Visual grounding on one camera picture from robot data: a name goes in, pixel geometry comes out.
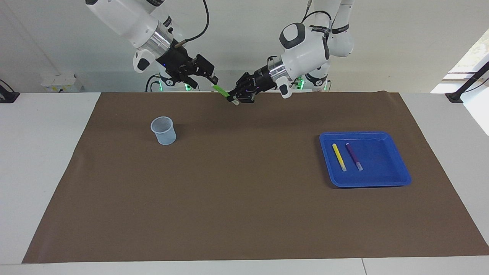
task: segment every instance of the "cup rim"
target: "cup rim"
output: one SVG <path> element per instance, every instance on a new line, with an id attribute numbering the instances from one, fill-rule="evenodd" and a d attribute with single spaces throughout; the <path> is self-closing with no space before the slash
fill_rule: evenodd
<path id="1" fill-rule="evenodd" d="M 161 119 L 161 118 L 167 118 L 167 119 L 169 119 L 169 120 L 170 120 L 170 128 L 168 128 L 168 130 L 163 131 L 163 132 L 157 132 L 157 131 L 155 131 L 155 130 L 153 129 L 153 124 L 155 123 L 155 121 L 157 121 L 157 120 L 159 120 L 159 119 Z M 167 133 L 167 132 L 169 132 L 169 131 L 170 131 L 172 128 L 173 128 L 173 120 L 172 120 L 171 118 L 167 117 L 167 116 L 160 116 L 160 117 L 157 117 L 157 118 L 155 118 L 155 119 L 154 119 L 154 120 L 151 122 L 151 131 L 153 131 L 153 133 L 155 133 L 155 134 L 164 134 L 164 133 Z"/>

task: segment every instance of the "plastic tray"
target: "plastic tray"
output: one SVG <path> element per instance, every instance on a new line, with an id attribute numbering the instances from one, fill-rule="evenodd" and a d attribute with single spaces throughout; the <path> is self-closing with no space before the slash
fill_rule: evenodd
<path id="1" fill-rule="evenodd" d="M 319 140 L 331 181 L 338 187 L 385 187 L 411 183 L 406 165 L 392 137 L 386 132 L 322 133 Z M 346 172 L 341 170 L 333 143 L 338 146 Z M 352 146 L 363 171 L 356 167 L 345 147 L 346 143 Z"/>

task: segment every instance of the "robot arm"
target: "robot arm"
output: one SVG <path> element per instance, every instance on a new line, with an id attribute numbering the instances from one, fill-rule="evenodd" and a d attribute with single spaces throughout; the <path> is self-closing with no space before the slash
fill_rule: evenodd
<path id="1" fill-rule="evenodd" d="M 214 65 L 203 56 L 189 57 L 184 47 L 177 46 L 168 19 L 160 22 L 150 13 L 164 0 L 85 0 L 87 7 L 118 35 L 126 38 L 137 49 L 133 58 L 134 69 L 141 73 L 154 61 L 166 68 L 171 80 L 184 82 L 193 88 L 197 75 L 218 83 Z"/>
<path id="2" fill-rule="evenodd" d="M 299 76 L 303 76 L 307 84 L 323 87 L 330 67 L 330 55 L 344 56 L 345 52 L 349 54 L 353 50 L 348 26 L 342 25 L 349 21 L 353 2 L 317 0 L 317 11 L 306 15 L 302 23 L 290 24 L 282 31 L 280 43 L 284 53 L 268 59 L 267 65 L 253 75 L 246 72 L 229 93 L 228 101 L 237 99 L 253 103 L 255 95 L 274 87 L 278 87 L 283 98 L 289 98 L 292 95 L 290 84 Z M 304 20 L 312 15 L 315 15 L 314 25 L 305 26 Z M 333 37 L 339 42 L 331 43 Z"/>

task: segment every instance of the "yellow marker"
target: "yellow marker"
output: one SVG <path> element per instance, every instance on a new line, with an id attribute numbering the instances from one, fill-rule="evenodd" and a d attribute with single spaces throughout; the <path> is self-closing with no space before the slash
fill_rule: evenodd
<path id="1" fill-rule="evenodd" d="M 341 165 L 341 170 L 343 170 L 343 172 L 346 172 L 345 162 L 343 161 L 343 158 L 339 153 L 338 146 L 336 145 L 336 143 L 333 143 L 333 150 L 334 153 L 336 154 L 336 157 L 338 158 L 339 165 Z"/>

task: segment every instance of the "white table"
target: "white table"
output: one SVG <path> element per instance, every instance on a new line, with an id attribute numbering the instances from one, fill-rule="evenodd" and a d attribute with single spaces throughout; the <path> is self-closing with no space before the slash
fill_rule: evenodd
<path id="1" fill-rule="evenodd" d="M 99 95 L 22 94 L 0 105 L 0 274 L 489 274 L 489 256 L 21 265 Z M 402 97 L 487 242 L 489 137 L 442 94 Z"/>

